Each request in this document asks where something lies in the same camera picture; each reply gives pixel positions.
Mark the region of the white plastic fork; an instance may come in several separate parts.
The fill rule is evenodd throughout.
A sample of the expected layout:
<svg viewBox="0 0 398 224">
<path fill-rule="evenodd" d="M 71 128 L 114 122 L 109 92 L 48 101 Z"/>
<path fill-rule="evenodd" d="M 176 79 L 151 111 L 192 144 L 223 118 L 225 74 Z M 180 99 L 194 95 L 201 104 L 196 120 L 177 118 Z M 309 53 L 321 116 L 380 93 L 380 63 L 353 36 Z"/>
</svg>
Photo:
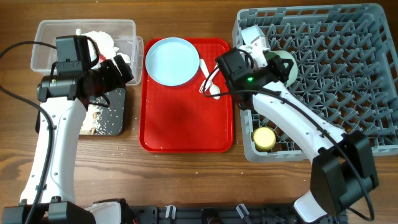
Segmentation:
<svg viewBox="0 0 398 224">
<path fill-rule="evenodd" d="M 208 81 L 209 81 L 210 78 L 213 76 L 213 74 L 215 73 L 215 71 L 207 77 L 207 78 L 208 78 Z M 199 90 L 200 93 L 204 93 L 204 92 L 207 91 L 207 90 L 205 90 L 205 87 L 206 87 L 206 85 L 208 84 L 208 81 L 204 80 L 204 81 L 202 82 L 202 84 L 201 84 L 201 86 L 200 86 L 200 90 Z"/>
</svg>

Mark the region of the yellow plastic cup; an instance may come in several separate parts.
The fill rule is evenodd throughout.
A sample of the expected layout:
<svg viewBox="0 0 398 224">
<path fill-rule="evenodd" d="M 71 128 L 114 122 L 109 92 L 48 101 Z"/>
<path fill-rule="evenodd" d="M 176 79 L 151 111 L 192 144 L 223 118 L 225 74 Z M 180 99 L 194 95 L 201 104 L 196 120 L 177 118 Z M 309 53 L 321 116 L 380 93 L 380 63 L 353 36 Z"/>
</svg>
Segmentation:
<svg viewBox="0 0 398 224">
<path fill-rule="evenodd" d="M 276 135 L 271 128 L 257 128 L 252 135 L 255 148 L 260 152 L 271 150 L 276 144 Z"/>
</svg>

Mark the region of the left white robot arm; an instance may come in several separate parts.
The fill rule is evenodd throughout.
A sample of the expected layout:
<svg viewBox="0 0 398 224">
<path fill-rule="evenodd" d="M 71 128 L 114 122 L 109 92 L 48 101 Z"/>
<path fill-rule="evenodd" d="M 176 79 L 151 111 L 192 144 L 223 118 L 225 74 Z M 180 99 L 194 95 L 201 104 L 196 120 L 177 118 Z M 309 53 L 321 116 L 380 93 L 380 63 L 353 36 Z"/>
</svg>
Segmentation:
<svg viewBox="0 0 398 224">
<path fill-rule="evenodd" d="M 56 38 L 58 60 L 37 86 L 38 103 L 1 88 L 38 111 L 39 134 L 29 179 L 19 204 L 5 207 L 3 223 L 137 223 L 123 198 L 88 208 L 75 203 L 74 170 L 80 129 L 93 99 L 132 79 L 123 58 L 100 61 L 96 42 L 85 35 Z"/>
</svg>

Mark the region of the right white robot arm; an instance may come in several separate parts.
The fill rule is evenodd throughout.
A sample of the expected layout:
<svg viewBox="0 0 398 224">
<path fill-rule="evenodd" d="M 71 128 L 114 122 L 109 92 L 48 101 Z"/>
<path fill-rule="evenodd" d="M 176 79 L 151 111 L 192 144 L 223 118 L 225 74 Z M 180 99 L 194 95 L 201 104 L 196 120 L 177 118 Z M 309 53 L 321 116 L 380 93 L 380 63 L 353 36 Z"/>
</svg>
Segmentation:
<svg viewBox="0 0 398 224">
<path fill-rule="evenodd" d="M 228 94 L 242 107 L 250 104 L 298 144 L 312 164 L 310 189 L 294 202 L 300 218 L 311 223 L 327 215 L 352 210 L 365 199 L 369 216 L 352 210 L 367 221 L 375 218 L 370 191 L 379 185 L 368 137 L 361 131 L 346 133 L 301 103 L 287 86 L 298 75 L 294 57 L 283 50 L 261 52 L 233 48 L 215 60 Z"/>
</svg>

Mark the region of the red snack wrapper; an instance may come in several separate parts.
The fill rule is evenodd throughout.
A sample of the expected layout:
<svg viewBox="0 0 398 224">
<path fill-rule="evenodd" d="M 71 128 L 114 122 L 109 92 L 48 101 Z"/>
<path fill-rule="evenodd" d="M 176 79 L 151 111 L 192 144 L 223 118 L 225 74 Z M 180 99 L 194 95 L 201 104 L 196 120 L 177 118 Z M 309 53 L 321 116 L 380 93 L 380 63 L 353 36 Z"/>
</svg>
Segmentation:
<svg viewBox="0 0 398 224">
<path fill-rule="evenodd" d="M 99 55 L 99 62 L 103 62 L 106 60 L 106 57 L 103 56 L 102 54 Z"/>
</svg>

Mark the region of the light green bowl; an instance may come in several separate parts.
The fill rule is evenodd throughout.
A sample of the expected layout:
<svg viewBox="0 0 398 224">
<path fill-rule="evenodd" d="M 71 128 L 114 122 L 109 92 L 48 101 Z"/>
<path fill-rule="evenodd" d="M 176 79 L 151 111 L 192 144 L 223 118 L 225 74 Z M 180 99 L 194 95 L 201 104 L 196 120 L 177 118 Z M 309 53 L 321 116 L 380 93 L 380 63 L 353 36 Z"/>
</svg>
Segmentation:
<svg viewBox="0 0 398 224">
<path fill-rule="evenodd" d="M 287 81 L 283 81 L 283 83 L 286 87 L 291 86 L 291 84 L 293 84 L 293 82 L 296 81 L 298 74 L 299 74 L 299 68 L 296 63 L 296 59 L 294 58 L 294 56 L 292 54 L 290 54 L 289 52 L 284 51 L 284 50 L 270 51 L 265 54 L 265 58 L 268 61 L 268 64 L 270 64 L 269 60 L 276 57 L 277 55 L 281 59 L 287 59 L 288 61 L 292 61 L 292 63 L 293 63 L 293 65 L 290 66 L 288 62 L 284 62 L 285 68 L 289 70 L 289 76 L 288 76 Z"/>
</svg>

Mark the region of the white tissue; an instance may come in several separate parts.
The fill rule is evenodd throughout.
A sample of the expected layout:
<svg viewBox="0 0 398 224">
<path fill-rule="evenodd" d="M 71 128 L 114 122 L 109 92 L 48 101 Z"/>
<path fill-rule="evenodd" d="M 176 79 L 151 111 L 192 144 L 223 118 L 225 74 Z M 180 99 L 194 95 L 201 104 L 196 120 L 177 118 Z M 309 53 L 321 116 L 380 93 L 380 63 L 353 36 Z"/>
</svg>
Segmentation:
<svg viewBox="0 0 398 224">
<path fill-rule="evenodd" d="M 122 56 L 123 60 L 126 63 L 130 63 L 131 59 L 130 56 L 123 54 L 120 52 L 120 48 L 116 47 L 114 44 L 113 38 L 102 31 L 91 31 L 87 33 L 82 33 L 81 29 L 77 29 L 75 31 L 76 35 L 85 35 L 89 38 L 91 38 L 93 41 L 96 42 L 96 45 L 99 49 L 99 54 L 102 54 L 103 56 L 106 57 L 106 59 L 111 59 L 113 63 L 116 65 L 116 62 L 114 61 L 114 57 L 117 55 Z M 99 68 L 100 67 L 100 62 L 98 62 L 94 68 Z"/>
</svg>

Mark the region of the light blue plate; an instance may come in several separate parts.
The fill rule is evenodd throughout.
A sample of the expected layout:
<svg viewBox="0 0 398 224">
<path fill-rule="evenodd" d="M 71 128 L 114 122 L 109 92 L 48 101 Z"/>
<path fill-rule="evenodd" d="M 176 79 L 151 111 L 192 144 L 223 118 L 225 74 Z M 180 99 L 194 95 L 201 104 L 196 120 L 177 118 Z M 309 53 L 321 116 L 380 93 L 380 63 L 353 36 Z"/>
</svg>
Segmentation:
<svg viewBox="0 0 398 224">
<path fill-rule="evenodd" d="M 148 75 L 158 84 L 180 86 L 189 82 L 200 64 L 198 50 L 189 41 L 168 37 L 157 41 L 147 52 Z"/>
</svg>

